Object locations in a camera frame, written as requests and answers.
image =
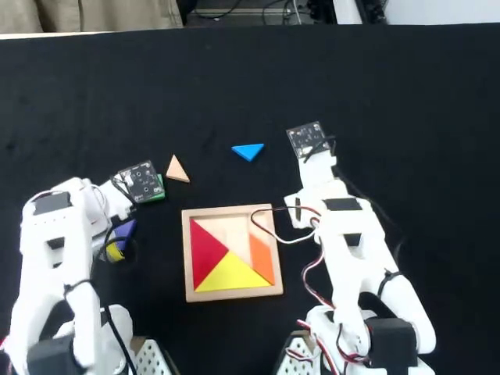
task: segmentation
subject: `table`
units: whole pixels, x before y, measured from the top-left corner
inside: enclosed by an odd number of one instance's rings
[[[20,278],[19,223],[34,193],[103,182],[173,152],[191,184],[137,213],[137,269],[101,265],[104,302],[165,346],[182,373],[268,373],[314,305],[317,254],[280,246],[284,295],[184,302],[180,211],[270,202],[301,185],[284,130],[320,120],[344,173],[398,223],[401,268],[437,331],[437,373],[482,373],[491,343],[500,201],[499,25],[165,30],[0,42],[0,334]],[[266,144],[253,163],[231,145]],[[300,233],[275,215],[285,238]],[[398,233],[385,224],[390,244]],[[325,269],[311,284],[327,295]]]

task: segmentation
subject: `circuit board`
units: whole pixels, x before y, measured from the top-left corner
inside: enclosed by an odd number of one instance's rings
[[[288,129],[287,135],[297,155],[297,159],[306,157],[315,146],[315,153],[330,150],[330,145],[327,141],[318,146],[325,139],[325,134],[319,121]]]
[[[136,203],[144,203],[164,194],[155,167],[150,161],[142,162],[118,172]]]

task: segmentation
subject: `perforated metal base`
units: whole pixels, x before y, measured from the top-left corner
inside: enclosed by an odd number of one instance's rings
[[[305,343],[304,339],[301,337],[292,338],[288,347],[304,356],[313,355],[309,350],[307,344]],[[313,374],[314,374],[313,365],[310,362],[306,361],[301,362],[298,361],[297,359],[289,357],[286,354],[284,355],[280,367],[276,372],[276,375],[313,375]]]
[[[138,375],[174,375],[163,356],[162,350],[154,340],[146,340],[135,357]]]

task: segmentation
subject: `tangram puzzle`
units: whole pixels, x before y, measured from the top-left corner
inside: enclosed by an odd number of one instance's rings
[[[250,221],[256,209],[240,205],[182,212],[188,302],[283,293],[276,240]],[[254,220],[274,231],[271,211]]]

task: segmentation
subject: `purple piece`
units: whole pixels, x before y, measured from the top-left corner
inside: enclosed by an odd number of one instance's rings
[[[132,233],[134,232],[135,225],[137,224],[136,219],[127,221],[124,225],[120,225],[115,229],[115,236],[116,237],[126,237],[127,239],[130,238]],[[127,241],[118,241],[116,243],[116,246],[118,249],[122,252],[125,247],[127,246]]]

